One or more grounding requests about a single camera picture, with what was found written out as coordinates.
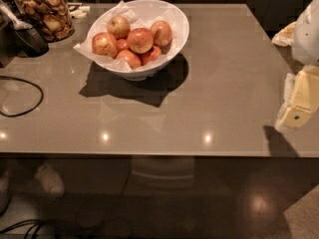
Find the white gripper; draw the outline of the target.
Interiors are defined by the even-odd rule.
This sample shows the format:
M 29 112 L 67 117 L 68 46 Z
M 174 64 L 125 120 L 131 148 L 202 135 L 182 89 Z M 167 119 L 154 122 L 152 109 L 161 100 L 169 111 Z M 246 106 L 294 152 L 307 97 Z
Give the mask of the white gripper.
M 297 75 L 287 74 L 284 103 L 275 123 L 277 130 L 300 128 L 319 109 L 319 0 L 312 0 L 296 23 L 281 29 L 271 42 L 280 47 L 291 45 L 295 60 L 313 65 L 304 66 Z

